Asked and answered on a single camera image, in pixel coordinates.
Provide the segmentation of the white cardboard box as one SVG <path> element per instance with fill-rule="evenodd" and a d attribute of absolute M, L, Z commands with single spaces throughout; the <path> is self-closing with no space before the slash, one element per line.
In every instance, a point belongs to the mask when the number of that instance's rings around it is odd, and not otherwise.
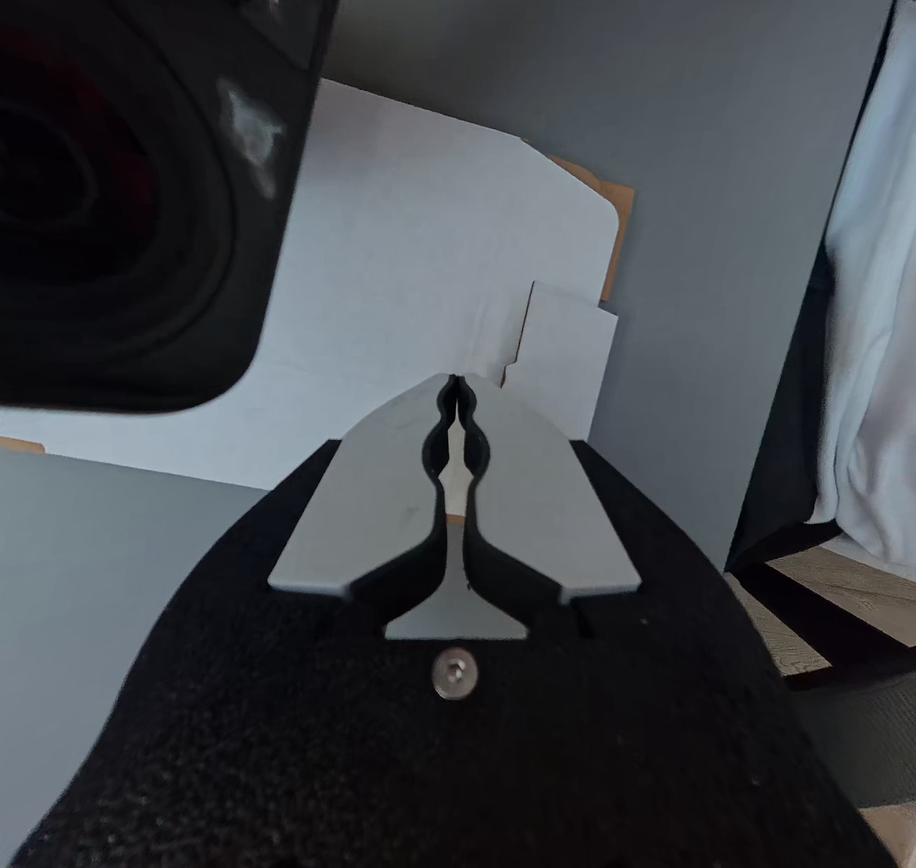
<path fill-rule="evenodd" d="M 577 166 L 323 80 L 258 352 L 166 416 L 2 410 L 48 454 L 268 491 L 435 372 L 500 381 L 541 282 L 598 305 L 625 220 Z"/>

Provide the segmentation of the white cloth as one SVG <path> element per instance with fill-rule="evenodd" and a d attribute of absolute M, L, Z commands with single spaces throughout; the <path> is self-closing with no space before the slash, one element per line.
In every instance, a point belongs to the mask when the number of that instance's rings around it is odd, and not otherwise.
<path fill-rule="evenodd" d="M 824 235 L 833 273 L 818 495 L 871 564 L 914 580 L 915 1 L 895 0 Z"/>

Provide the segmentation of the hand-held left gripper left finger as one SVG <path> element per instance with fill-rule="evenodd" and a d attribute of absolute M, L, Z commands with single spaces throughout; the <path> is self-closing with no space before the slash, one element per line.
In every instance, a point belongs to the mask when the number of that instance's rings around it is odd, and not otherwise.
<path fill-rule="evenodd" d="M 276 590 L 421 601 L 445 567 L 456 378 L 434 374 L 344 436 L 269 575 Z"/>

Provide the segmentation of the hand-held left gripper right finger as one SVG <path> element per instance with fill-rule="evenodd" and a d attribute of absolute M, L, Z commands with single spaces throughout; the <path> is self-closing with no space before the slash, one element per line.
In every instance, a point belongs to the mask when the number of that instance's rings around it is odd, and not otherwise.
<path fill-rule="evenodd" d="M 495 607 L 636 592 L 641 577 L 562 430 L 483 377 L 457 387 L 470 587 Z"/>

